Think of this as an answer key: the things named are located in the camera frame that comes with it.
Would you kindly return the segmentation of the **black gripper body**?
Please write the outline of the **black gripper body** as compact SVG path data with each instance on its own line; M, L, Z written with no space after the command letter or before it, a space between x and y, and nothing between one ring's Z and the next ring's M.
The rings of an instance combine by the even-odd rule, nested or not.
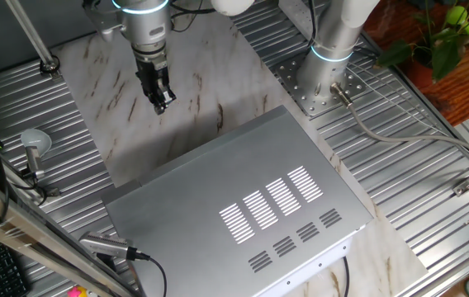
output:
M150 99L157 97L160 99L158 80L163 79L168 82L168 62L165 54L152 56L135 56L138 67L137 76L140 80L144 94Z

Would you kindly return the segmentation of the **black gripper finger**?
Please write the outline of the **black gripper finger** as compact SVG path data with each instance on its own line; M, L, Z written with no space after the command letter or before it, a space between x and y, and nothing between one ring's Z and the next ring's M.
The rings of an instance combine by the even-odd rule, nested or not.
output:
M154 106L154 111L158 116L162 115L165 112L167 104L164 100L159 99L157 97L151 97L149 100Z
M158 80L160 101L162 106L168 106L171 102L175 101L176 95L171 90L168 83L163 79Z

